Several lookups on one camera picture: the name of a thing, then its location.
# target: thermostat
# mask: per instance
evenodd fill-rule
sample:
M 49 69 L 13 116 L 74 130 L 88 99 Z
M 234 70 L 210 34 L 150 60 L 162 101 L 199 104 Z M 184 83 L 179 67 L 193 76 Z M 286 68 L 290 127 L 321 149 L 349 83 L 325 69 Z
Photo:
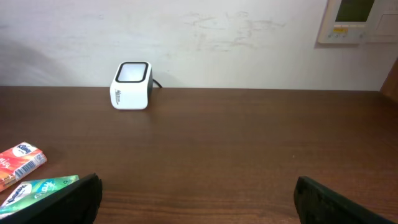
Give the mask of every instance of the thermostat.
M 397 41 L 398 0 L 329 0 L 319 43 Z
M 152 93 L 152 65 L 148 62 L 124 62 L 114 76 L 110 94 L 119 110 L 145 109 Z

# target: green package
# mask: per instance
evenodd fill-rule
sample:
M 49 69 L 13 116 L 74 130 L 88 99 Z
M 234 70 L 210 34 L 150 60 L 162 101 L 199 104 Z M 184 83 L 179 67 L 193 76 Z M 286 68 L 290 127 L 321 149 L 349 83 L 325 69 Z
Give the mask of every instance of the green package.
M 0 219 L 42 200 L 52 193 L 76 182 L 79 176 L 57 177 L 22 182 L 0 207 Z

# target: dark green screen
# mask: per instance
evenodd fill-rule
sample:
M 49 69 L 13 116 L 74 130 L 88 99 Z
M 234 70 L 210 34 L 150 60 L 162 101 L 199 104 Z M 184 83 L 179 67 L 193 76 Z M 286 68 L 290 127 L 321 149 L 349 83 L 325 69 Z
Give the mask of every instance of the dark green screen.
M 341 0 L 336 22 L 366 22 L 374 0 Z

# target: white barcode scanner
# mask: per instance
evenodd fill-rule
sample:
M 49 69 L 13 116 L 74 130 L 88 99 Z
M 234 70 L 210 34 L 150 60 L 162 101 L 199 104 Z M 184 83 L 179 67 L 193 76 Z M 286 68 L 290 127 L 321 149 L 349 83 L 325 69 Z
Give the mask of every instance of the white barcode scanner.
M 123 62 L 111 84 L 111 102 L 119 110 L 142 110 L 152 93 L 152 65 L 148 62 Z

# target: yellow button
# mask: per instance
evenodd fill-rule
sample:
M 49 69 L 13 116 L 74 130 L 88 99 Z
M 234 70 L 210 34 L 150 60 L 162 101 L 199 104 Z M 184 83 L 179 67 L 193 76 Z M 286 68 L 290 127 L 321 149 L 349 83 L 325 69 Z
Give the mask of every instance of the yellow button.
M 348 29 L 347 28 L 334 28 L 333 32 L 339 33 L 339 34 L 343 34 L 343 33 L 347 33 Z

